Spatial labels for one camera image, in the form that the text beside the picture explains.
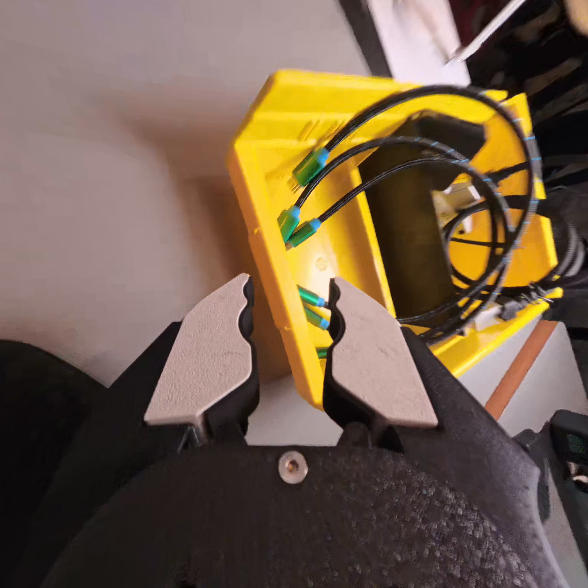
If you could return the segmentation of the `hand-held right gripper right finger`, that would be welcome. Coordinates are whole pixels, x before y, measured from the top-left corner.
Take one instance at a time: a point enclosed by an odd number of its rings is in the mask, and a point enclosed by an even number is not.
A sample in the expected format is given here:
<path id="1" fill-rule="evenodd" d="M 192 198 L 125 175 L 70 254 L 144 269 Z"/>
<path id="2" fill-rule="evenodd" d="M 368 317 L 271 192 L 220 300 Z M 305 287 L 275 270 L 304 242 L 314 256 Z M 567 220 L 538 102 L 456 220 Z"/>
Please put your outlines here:
<path id="1" fill-rule="evenodd" d="M 439 420 L 401 326 L 342 277 L 329 283 L 331 311 L 322 406 L 341 428 L 435 429 Z"/>

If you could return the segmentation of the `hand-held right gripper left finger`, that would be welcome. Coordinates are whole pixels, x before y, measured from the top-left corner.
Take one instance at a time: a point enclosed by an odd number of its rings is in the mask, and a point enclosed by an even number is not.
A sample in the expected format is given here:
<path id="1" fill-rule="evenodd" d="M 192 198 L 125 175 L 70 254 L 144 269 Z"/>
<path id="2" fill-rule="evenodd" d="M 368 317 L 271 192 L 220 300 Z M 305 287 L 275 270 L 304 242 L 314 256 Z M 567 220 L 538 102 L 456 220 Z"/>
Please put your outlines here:
<path id="1" fill-rule="evenodd" d="M 186 424 L 200 442 L 225 428 L 246 434 L 260 398 L 253 307 L 253 280 L 240 274 L 186 314 L 143 416 L 147 425 Z"/>

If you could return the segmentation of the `grey hdmi switch box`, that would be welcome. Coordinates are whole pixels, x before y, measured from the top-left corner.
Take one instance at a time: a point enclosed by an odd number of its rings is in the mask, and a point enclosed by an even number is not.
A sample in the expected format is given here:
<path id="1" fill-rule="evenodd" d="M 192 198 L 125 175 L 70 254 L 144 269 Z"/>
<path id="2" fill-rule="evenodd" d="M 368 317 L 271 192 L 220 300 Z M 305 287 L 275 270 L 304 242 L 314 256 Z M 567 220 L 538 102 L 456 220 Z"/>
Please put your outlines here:
<path id="1" fill-rule="evenodd" d="M 432 190 L 430 195 L 440 229 L 457 217 L 461 210 L 483 199 L 470 180 L 456 181 L 445 190 Z"/>

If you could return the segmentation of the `yellow plastic bin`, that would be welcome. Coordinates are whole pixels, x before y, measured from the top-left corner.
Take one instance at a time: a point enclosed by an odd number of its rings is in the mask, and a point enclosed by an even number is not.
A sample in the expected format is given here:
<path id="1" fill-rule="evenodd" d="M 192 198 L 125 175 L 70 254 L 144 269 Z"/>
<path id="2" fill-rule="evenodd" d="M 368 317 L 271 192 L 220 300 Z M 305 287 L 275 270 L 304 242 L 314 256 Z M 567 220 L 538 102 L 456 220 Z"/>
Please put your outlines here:
<path id="1" fill-rule="evenodd" d="M 482 124 L 472 159 L 417 136 L 420 112 Z M 423 164 L 457 168 L 483 198 L 440 229 L 454 299 L 400 319 L 453 375 L 464 372 L 561 298 L 541 160 L 526 98 L 448 85 L 283 70 L 258 95 L 228 168 L 298 393 L 322 408 L 328 297 L 342 277 L 396 315 L 365 191 Z"/>

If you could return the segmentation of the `black bin divider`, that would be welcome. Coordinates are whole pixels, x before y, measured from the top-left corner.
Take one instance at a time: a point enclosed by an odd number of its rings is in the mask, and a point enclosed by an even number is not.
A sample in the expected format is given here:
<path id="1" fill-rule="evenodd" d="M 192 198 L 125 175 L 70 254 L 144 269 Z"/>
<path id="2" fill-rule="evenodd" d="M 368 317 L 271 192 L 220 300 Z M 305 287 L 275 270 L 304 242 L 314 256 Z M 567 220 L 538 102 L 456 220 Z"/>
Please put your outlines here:
<path id="1" fill-rule="evenodd" d="M 454 299 L 432 191 L 445 190 L 459 174 L 452 166 L 423 164 L 365 191 L 398 318 L 433 311 Z"/>

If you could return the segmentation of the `grey wood-edged table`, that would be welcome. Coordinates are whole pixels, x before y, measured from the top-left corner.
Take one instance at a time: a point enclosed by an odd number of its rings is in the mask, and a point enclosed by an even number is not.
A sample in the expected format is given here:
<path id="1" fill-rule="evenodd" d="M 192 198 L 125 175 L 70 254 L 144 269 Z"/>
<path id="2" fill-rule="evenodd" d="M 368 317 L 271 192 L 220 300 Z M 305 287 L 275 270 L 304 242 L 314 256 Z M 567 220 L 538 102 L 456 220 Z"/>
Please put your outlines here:
<path id="1" fill-rule="evenodd" d="M 587 415 L 586 391 L 563 323 L 537 323 L 485 409 L 510 437 L 539 432 L 558 410 Z"/>

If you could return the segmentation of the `black textured pad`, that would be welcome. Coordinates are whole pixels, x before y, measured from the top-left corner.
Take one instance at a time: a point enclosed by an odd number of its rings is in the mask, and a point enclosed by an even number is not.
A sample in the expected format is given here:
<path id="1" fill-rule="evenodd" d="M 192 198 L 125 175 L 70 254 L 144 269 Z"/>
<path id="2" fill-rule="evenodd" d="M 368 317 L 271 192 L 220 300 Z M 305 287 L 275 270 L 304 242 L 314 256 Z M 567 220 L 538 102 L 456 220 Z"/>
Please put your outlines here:
<path id="1" fill-rule="evenodd" d="M 1 560 L 20 557 L 63 454 L 106 389 L 42 349 L 1 341 Z"/>

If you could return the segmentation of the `black device green lights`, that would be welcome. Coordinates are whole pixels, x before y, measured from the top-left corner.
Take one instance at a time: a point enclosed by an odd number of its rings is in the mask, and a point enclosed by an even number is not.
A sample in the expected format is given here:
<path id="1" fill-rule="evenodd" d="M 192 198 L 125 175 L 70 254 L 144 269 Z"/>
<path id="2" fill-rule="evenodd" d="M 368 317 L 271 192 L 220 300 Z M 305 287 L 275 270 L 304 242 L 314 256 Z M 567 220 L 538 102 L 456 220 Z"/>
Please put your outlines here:
<path id="1" fill-rule="evenodd" d="M 566 409 L 556 411 L 550 419 L 550 435 L 568 477 L 587 494 L 587 415 Z"/>

